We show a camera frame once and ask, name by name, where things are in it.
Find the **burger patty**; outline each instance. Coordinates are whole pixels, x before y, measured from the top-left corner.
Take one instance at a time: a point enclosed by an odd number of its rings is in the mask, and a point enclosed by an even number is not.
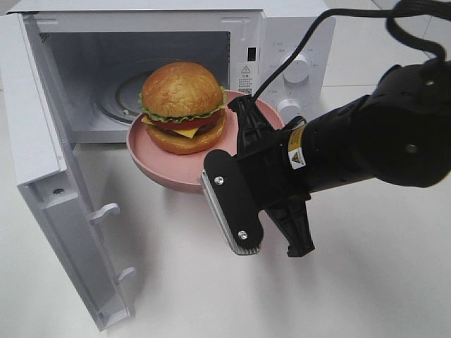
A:
[[[202,135],[202,134],[212,130],[213,128],[215,128],[217,122],[218,122],[218,120],[207,123],[206,125],[201,125],[194,135],[195,136]],[[185,136],[180,135],[177,132],[174,132],[173,130],[164,129],[164,128],[161,128],[156,125],[154,125],[154,127],[168,135],[173,135],[173,136],[177,136],[177,137],[185,137]]]

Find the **sesame-free bun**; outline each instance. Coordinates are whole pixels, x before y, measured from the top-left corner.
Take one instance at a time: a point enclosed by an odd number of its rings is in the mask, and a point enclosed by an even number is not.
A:
[[[222,102],[223,92],[213,74],[193,62],[169,63],[142,85],[143,106],[164,117],[205,114]]]
[[[200,135],[195,134],[192,139],[166,134],[163,130],[153,125],[147,125],[146,131],[152,141],[163,150],[177,155],[188,155],[207,150],[216,144],[223,134],[226,119],[226,112],[222,109],[216,125],[208,132]]]

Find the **tomato slice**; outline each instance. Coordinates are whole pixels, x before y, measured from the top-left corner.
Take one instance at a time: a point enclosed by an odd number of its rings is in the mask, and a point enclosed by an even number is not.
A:
[[[192,121],[183,121],[181,123],[174,123],[174,122],[162,122],[162,121],[155,121],[150,118],[152,123],[160,128],[163,129],[170,129],[170,130],[184,130],[184,129],[193,129],[200,127],[201,125],[206,125],[207,123],[216,121],[219,119],[219,116],[221,115],[221,111],[223,109],[219,109],[218,111],[215,111],[210,117],[208,118],[195,118]]]

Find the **cheese slice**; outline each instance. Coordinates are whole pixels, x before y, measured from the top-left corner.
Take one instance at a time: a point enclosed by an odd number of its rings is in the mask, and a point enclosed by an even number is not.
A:
[[[147,117],[143,117],[141,119],[141,122],[143,123],[147,123],[148,125],[155,125],[154,123],[152,123],[152,121]],[[194,137],[194,134],[196,133],[196,131],[199,129],[199,127],[196,128],[192,128],[192,129],[181,129],[181,130],[175,130],[175,129],[171,129],[173,132],[176,132],[182,136],[185,136],[189,139],[192,139]]]

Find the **lettuce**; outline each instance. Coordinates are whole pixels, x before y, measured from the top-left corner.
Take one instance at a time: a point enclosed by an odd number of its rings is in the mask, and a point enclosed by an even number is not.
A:
[[[173,123],[182,123],[184,121],[193,121],[195,118],[209,118],[210,116],[213,115],[213,113],[215,113],[216,111],[218,111],[219,109],[222,109],[226,106],[227,104],[227,93],[226,93],[226,89],[224,87],[221,86],[221,90],[223,91],[223,102],[221,104],[219,104],[214,110],[202,114],[202,115],[196,115],[196,116],[181,116],[179,118],[165,118],[163,116],[154,114],[150,111],[147,110],[146,107],[141,106],[141,112],[146,113],[152,120],[154,121],[161,121],[161,122],[173,122]],[[142,104],[142,94],[139,93],[138,94],[138,103]]]

